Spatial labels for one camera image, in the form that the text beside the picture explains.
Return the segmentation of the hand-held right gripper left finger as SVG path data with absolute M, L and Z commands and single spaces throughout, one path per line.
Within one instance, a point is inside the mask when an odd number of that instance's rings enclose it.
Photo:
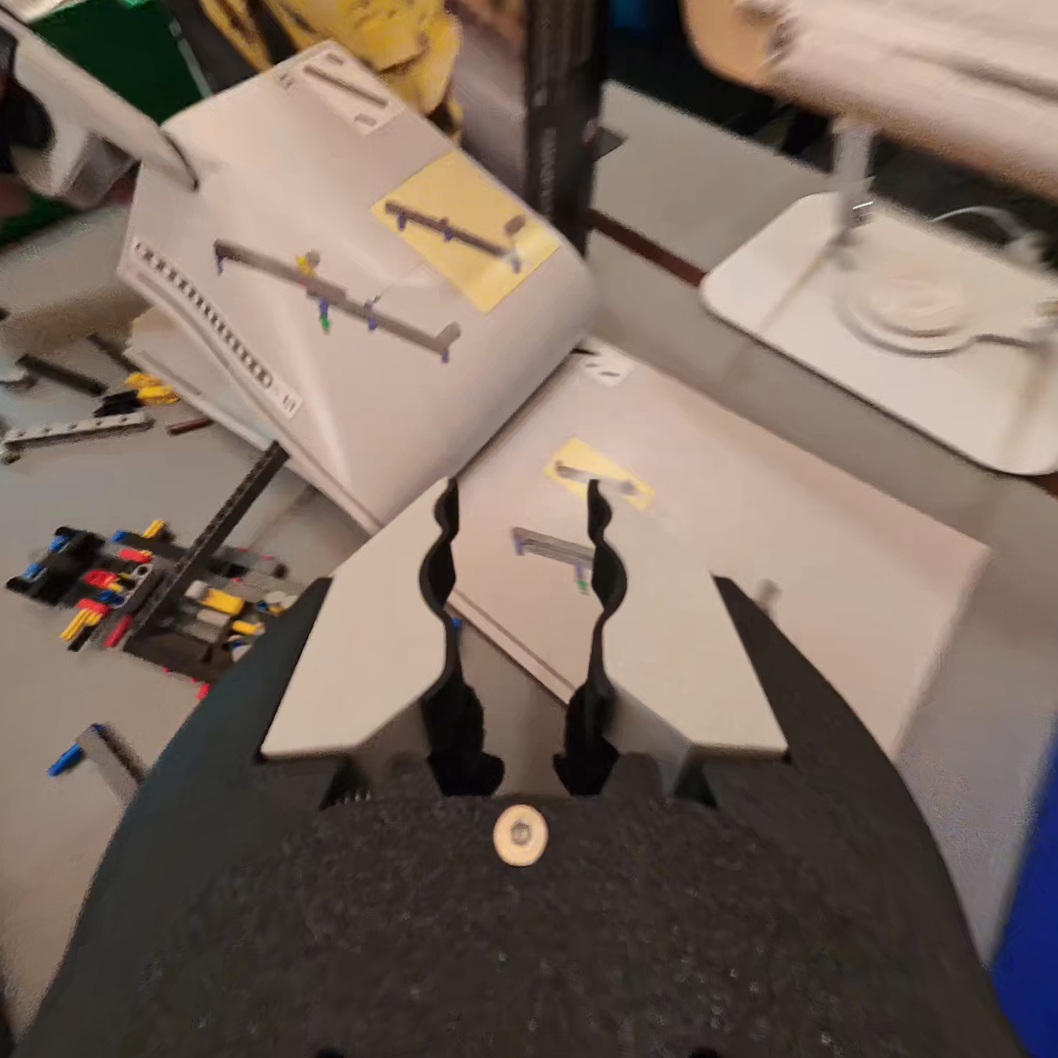
M 420 750 L 433 765 L 500 765 L 466 681 L 455 586 L 458 484 L 432 484 L 329 577 L 260 746 L 269 760 Z

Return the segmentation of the green plastic bin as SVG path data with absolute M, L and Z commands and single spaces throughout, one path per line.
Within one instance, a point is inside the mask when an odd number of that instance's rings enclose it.
M 36 19 L 33 29 L 48 45 L 159 123 L 209 94 L 191 48 L 164 2 L 65 2 Z M 29 116 L 29 104 L 16 104 L 15 95 L 14 85 L 2 84 L 2 178 L 10 184 L 17 183 L 10 146 L 17 131 L 24 139 L 30 131 L 22 121 Z M 127 204 L 136 175 L 133 166 L 107 193 L 104 204 Z M 2 247 L 73 217 L 75 209 L 91 207 L 74 207 L 26 191 L 22 204 L 16 202 L 10 208 L 15 212 L 2 216 Z

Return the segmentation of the blue plastic bin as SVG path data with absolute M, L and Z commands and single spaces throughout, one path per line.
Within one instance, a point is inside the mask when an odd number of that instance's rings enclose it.
M 1033 802 L 1017 883 L 991 965 L 998 1000 L 1028 1056 L 1057 1055 L 1057 740 Z

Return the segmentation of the grey building instruction booklet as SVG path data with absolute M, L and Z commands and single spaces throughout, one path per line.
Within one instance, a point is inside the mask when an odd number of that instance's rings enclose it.
M 373 536 L 459 478 L 452 606 L 557 695 L 600 604 L 587 487 L 748 595 L 893 753 L 987 558 L 600 346 L 583 256 L 335 44 L 161 126 L 200 181 L 142 165 L 118 272 L 178 333 L 150 369 L 277 441 Z

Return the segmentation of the black long holed toy beam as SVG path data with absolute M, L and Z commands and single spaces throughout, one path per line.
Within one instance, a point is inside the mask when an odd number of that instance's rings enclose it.
M 209 519 L 191 546 L 169 574 L 165 574 L 156 592 L 139 612 L 126 637 L 123 649 L 130 653 L 132 642 L 151 636 L 162 628 L 163 619 L 175 610 L 183 599 L 184 591 L 191 586 L 197 574 L 203 573 L 212 557 L 231 536 L 268 485 L 288 461 L 288 452 L 276 441 L 272 442 L 258 457 L 245 478 L 238 484 L 229 499 Z

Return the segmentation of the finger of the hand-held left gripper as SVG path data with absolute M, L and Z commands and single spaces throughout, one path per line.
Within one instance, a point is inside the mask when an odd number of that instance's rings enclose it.
M 189 191 L 200 181 L 163 128 L 33 32 L 13 32 L 12 75 L 51 118 L 55 146 L 45 158 L 17 154 L 28 183 L 63 191 L 89 138 L 95 136 Z

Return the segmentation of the toy car chassis assembly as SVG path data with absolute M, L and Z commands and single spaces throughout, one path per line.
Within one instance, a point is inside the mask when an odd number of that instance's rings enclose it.
M 164 602 L 185 551 L 163 519 L 140 535 L 59 526 L 3 586 L 68 613 L 60 632 L 67 652 L 123 653 L 190 681 L 201 701 L 303 589 L 276 557 L 223 545 L 174 601 Z

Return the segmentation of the dark grey long toy beam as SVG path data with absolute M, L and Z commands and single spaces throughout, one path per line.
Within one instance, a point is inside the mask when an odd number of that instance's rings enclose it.
M 90 725 L 45 768 L 49 779 L 72 773 L 83 763 L 92 764 L 108 790 L 125 811 L 136 800 L 147 767 L 108 724 Z

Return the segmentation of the printed instruction sheet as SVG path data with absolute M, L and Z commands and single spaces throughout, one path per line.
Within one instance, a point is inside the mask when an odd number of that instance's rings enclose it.
M 735 2 L 804 106 L 1056 199 L 1055 1 Z

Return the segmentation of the yellow car toy set box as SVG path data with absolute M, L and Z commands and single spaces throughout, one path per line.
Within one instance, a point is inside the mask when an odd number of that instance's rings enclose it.
M 334 42 L 582 254 L 609 3 L 169 1 L 212 93 Z

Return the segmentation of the light grey holed toy beam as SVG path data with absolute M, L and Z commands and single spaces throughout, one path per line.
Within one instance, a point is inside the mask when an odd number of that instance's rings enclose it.
M 152 416 L 143 411 L 91 417 L 76 421 L 57 421 L 31 428 L 10 428 L 1 440 L 1 464 L 12 466 L 31 449 L 51 444 L 70 444 L 132 431 L 150 430 Z

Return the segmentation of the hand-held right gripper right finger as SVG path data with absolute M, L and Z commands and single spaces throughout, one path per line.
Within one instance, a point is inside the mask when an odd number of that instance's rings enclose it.
M 587 487 L 589 662 L 568 704 L 555 770 L 603 786 L 643 755 L 678 786 L 707 760 L 783 760 L 787 738 L 703 557 L 634 508 L 615 484 Z

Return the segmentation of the black short toy beam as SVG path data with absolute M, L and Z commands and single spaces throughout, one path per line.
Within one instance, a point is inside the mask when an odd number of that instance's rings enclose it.
M 67 390 L 92 398 L 101 397 L 108 390 L 107 383 L 42 358 L 28 354 L 19 358 L 16 363 L 33 377 L 43 377 Z

